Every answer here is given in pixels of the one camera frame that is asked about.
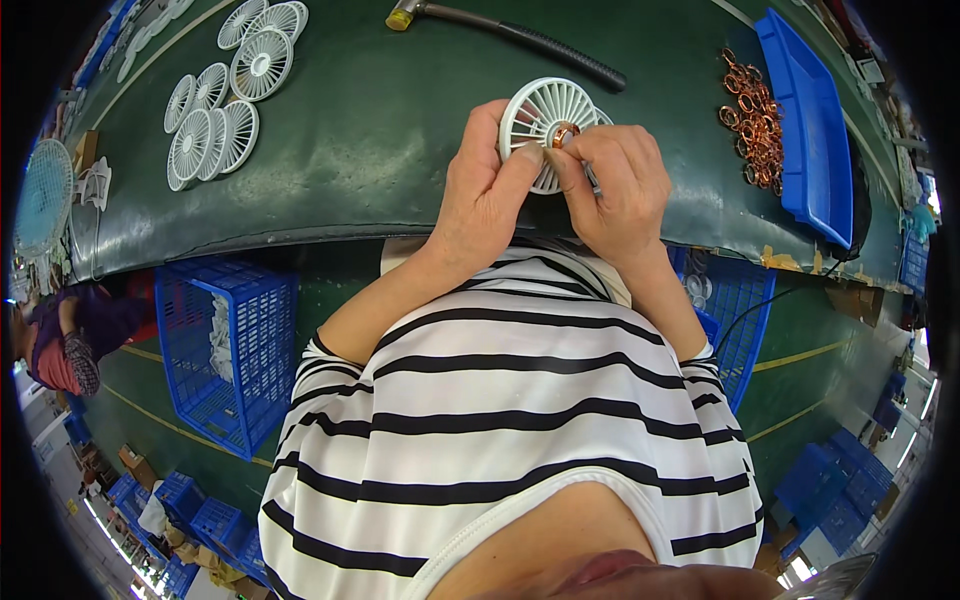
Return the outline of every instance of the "hammer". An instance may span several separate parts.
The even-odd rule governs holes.
[[[414,20],[414,15],[421,12],[459,23],[466,23],[529,46],[552,59],[583,71],[610,91],[623,91],[627,87],[627,77],[623,73],[611,69],[603,62],[592,59],[553,37],[545,36],[522,25],[497,21],[473,12],[451,9],[450,7],[421,2],[420,0],[399,0],[390,12],[390,16],[387,17],[387,27],[398,32],[406,31],[411,21]]]

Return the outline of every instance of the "neck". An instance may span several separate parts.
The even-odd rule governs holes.
[[[598,482],[571,484],[474,548],[427,600],[502,588],[570,558],[621,548],[657,561],[643,527],[616,493]]]

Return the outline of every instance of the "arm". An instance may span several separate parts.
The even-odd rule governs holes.
[[[75,317],[80,299],[64,298],[57,307],[60,333],[63,334],[63,357],[73,370],[73,378],[81,396],[94,396],[100,390],[100,368],[93,360],[93,350],[77,327]]]
[[[633,308],[670,342],[681,362],[700,353],[707,335],[660,241],[670,195],[660,149],[640,126],[598,126],[561,150],[547,151],[580,239],[609,262],[633,296]],[[581,161],[592,165],[593,195]]]
[[[506,106],[506,100],[494,100],[470,113],[460,150],[446,171],[444,200],[430,239],[317,330],[330,352],[367,364],[391,325],[489,267],[506,250],[520,205],[543,164],[542,148],[528,144],[500,166],[495,142]]]

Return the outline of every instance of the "hand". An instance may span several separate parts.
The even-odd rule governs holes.
[[[64,336],[67,333],[77,330],[73,318],[77,314],[77,304],[79,303],[79,298],[76,296],[69,296],[61,300],[60,305],[57,306],[57,314],[60,317],[60,332]]]
[[[446,169],[446,190],[437,226],[421,252],[466,280],[507,249],[516,216],[543,165],[543,148],[531,143],[503,166],[495,148],[507,100],[474,108],[460,151]]]
[[[657,140],[639,125],[600,125],[546,158],[560,178],[573,230],[617,271],[660,246],[660,222],[670,195]],[[590,163],[601,196],[581,163]]]

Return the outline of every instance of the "yellow floor line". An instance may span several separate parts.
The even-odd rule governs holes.
[[[750,442],[755,442],[755,441],[759,440],[760,438],[762,438],[763,436],[767,435],[768,433],[777,431],[778,429],[780,429],[780,428],[783,427],[784,425],[789,425],[789,424],[792,423],[793,421],[795,421],[795,420],[799,419],[800,417],[802,417],[803,415],[809,413],[810,411],[812,411],[813,409],[815,409],[816,407],[820,406],[821,404],[823,404],[823,403],[826,402],[826,401],[827,401],[827,399],[824,398],[824,399],[816,402],[816,403],[813,404],[812,406],[807,406],[806,408],[804,408],[802,411],[800,411],[799,413],[797,413],[797,414],[794,415],[793,417],[790,417],[789,419],[784,419],[784,420],[780,421],[779,423],[777,423],[776,425],[774,425],[773,427],[767,427],[767,428],[764,429],[763,431],[761,431],[761,432],[759,432],[759,433],[757,433],[757,434],[754,434],[754,435],[750,436],[749,438],[747,438],[747,444],[749,444]]]
[[[173,430],[176,431],[177,433],[181,434],[182,436],[184,436],[184,437],[186,437],[186,438],[189,438],[189,439],[193,440],[194,442],[197,442],[197,443],[199,443],[199,444],[203,444],[203,445],[205,445],[205,446],[207,446],[207,447],[211,447],[211,448],[213,448],[214,450],[220,450],[221,452],[223,452],[223,453],[225,453],[225,454],[229,454],[230,456],[236,456],[236,454],[234,454],[233,452],[230,452],[230,451],[227,450],[226,448],[223,448],[223,447],[221,447],[221,446],[216,445],[215,443],[211,442],[210,440],[205,440],[204,438],[201,438],[201,437],[198,436],[198,435],[192,434],[192,433],[190,433],[189,431],[186,431],[186,430],[184,430],[184,429],[180,429],[179,427],[177,427],[176,425],[174,425],[174,424],[171,423],[171,422],[167,422],[166,420],[161,419],[161,418],[158,417],[157,415],[151,413],[150,411],[148,411],[147,409],[145,409],[145,408],[141,407],[140,405],[136,404],[136,403],[133,402],[132,400],[130,400],[130,399],[128,399],[128,398],[125,398],[122,394],[120,394],[119,392],[117,392],[116,390],[114,390],[113,388],[111,388],[111,387],[110,387],[109,385],[107,385],[106,383],[103,384],[103,386],[104,386],[104,389],[105,389],[105,390],[107,390],[108,392],[110,392],[110,393],[113,394],[114,396],[117,396],[118,398],[120,398],[121,400],[123,400],[124,402],[126,402],[127,404],[129,404],[132,408],[135,408],[136,410],[140,411],[141,413],[143,413],[143,414],[146,415],[147,417],[149,417],[149,418],[155,420],[156,422],[160,423],[160,424],[163,425],[164,427],[167,427],[167,428],[169,428],[169,429],[173,429]],[[266,467],[266,468],[272,468],[272,467],[273,467],[273,465],[272,465],[269,461],[265,461],[265,460],[263,460],[262,458],[259,458],[259,457],[256,457],[256,456],[253,457],[253,461],[254,461],[255,463],[257,463],[258,465],[261,465],[261,466]]]
[[[163,363],[162,356],[147,350],[141,350],[140,348],[134,348],[133,346],[121,346],[120,349],[125,352],[129,352],[130,354],[135,354],[136,356],[142,356],[143,358],[149,358],[150,360],[156,360],[158,363]]]
[[[816,356],[818,354],[823,354],[824,352],[829,352],[833,349],[846,346],[847,344],[849,344],[855,339],[856,339],[856,336],[851,336],[846,340],[840,340],[839,342],[834,342],[833,344],[827,344],[826,346],[814,348],[813,350],[807,350],[806,352],[800,352],[798,354],[793,354],[791,356],[784,356],[783,358],[777,358],[775,360],[768,360],[763,363],[756,363],[754,365],[754,372],[766,371],[768,369],[773,369],[774,367],[782,367],[783,365],[796,363],[798,361],[810,358],[811,356]]]

